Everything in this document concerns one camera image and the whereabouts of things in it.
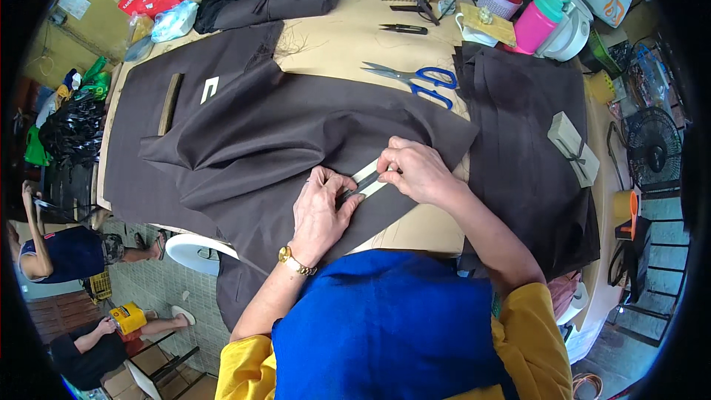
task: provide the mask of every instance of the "pink bottle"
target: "pink bottle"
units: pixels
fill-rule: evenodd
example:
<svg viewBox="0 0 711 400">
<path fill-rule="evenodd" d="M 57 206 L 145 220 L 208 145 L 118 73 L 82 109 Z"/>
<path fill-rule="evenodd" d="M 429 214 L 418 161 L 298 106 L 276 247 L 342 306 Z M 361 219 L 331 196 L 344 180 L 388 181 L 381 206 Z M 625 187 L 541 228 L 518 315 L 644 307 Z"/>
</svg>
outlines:
<svg viewBox="0 0 711 400">
<path fill-rule="evenodd" d="M 533 54 L 563 20 L 563 4 L 570 0 L 533 0 L 513 25 L 516 47 L 504 45 L 508 51 Z"/>
</svg>

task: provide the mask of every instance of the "camouflage shorts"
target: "camouflage shorts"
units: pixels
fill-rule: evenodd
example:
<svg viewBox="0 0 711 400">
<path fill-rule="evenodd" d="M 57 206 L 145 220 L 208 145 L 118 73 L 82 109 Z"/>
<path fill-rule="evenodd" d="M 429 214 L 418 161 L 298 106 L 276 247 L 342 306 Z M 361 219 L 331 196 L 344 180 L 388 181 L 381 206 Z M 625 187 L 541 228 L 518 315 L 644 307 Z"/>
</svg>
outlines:
<svg viewBox="0 0 711 400">
<path fill-rule="evenodd" d="M 124 242 L 118 234 L 101 235 L 101 249 L 104 251 L 104 262 L 106 264 L 118 263 L 124 258 Z"/>
</svg>

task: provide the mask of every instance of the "beige table surface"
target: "beige table surface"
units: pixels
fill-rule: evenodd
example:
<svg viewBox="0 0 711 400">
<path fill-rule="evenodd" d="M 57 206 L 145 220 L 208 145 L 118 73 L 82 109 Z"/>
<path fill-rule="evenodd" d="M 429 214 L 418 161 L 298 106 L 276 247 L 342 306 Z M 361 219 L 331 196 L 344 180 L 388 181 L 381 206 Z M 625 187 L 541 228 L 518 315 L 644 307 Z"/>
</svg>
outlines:
<svg viewBox="0 0 711 400">
<path fill-rule="evenodd" d="M 390 4 L 379 0 L 339 0 L 336 8 L 326 16 L 288 20 L 277 44 L 274 60 L 281 69 L 292 73 L 351 79 L 402 90 L 408 88 L 399 81 L 361 70 L 360 67 L 363 67 L 361 62 L 371 61 L 402 71 L 415 71 L 430 66 L 454 71 L 451 56 L 454 53 L 454 45 L 461 44 L 461 33 L 454 22 L 454 17 L 445 17 L 441 25 L 435 27 L 432 23 L 422 20 L 416 13 L 391 11 Z M 430 32 L 423 36 L 379 30 L 379 24 L 394 23 L 419 25 L 427 27 Z M 156 44 L 149 59 L 209 36 L 209 34 L 200 35 L 191 31 L 180 39 Z M 97 176 L 97 203 L 107 209 L 111 209 L 111 203 L 103 198 L 103 183 L 111 125 L 126 75 L 136 64 L 126 62 L 121 68 L 104 128 Z M 452 100 L 454 103 L 452 111 L 468 119 L 466 104 L 458 98 L 454 90 L 443 88 L 437 90 Z M 611 203 L 612 193 L 618 187 L 614 168 L 606 166 L 606 164 L 611 165 L 607 160 L 605 146 L 610 118 L 605 106 L 588 103 L 589 145 L 601 161 L 600 172 L 593 186 L 593 196 L 603 250 L 600 253 L 601 260 L 587 266 L 583 273 L 583 280 L 591 292 L 591 304 L 576 316 L 575 321 L 579 326 L 599 319 L 602 315 L 606 316 L 607 311 L 617 304 L 616 300 L 614 303 L 611 301 L 617 289 L 604 287 L 607 286 L 607 263 L 614 250 L 614 244 L 611 243 L 608 235 L 608 231 L 612 230 L 611 219 L 603 215 Z M 618 153 L 618 157 L 624 157 L 624 152 Z M 462 160 L 455 174 L 461 179 L 468 179 L 468 156 Z M 177 227 L 166 228 L 181 233 L 188 232 Z M 428 250 L 457 255 L 461 253 L 463 241 L 464 234 L 448 214 L 436 207 L 420 204 L 356 250 L 379 247 Z M 605 273 L 605 281 L 602 280 L 603 273 Z"/>
</svg>

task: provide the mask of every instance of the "hand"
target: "hand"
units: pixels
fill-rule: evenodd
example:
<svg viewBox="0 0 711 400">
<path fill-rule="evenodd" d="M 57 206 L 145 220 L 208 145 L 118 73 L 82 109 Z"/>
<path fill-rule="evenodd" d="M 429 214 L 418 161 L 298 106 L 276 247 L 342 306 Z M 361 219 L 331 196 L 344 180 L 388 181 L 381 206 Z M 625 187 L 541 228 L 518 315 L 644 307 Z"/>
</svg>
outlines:
<svg viewBox="0 0 711 400">
<path fill-rule="evenodd" d="M 299 263 L 314 267 L 338 241 L 365 195 L 354 194 L 336 211 L 336 196 L 343 187 L 358 188 L 350 177 L 316 166 L 294 203 L 294 239 L 291 253 Z"/>
<path fill-rule="evenodd" d="M 94 330 L 102 335 L 110 334 L 116 330 L 116 323 L 111 318 L 105 317 Z"/>
<path fill-rule="evenodd" d="M 397 136 L 390 138 L 387 145 L 378 158 L 378 181 L 395 185 L 419 203 L 440 208 L 456 200 L 461 192 L 469 191 L 449 172 L 434 148 Z"/>
</svg>

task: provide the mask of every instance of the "electric fan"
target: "electric fan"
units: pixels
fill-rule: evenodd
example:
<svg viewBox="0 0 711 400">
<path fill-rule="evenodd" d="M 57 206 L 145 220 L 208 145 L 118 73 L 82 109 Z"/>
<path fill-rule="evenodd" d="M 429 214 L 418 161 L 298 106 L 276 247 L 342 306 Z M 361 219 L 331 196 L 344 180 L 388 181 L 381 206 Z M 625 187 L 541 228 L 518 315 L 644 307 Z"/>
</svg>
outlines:
<svg viewBox="0 0 711 400">
<path fill-rule="evenodd" d="M 642 192 L 678 187 L 681 175 L 681 138 L 671 117 L 648 107 L 625 120 L 627 161 Z"/>
</svg>

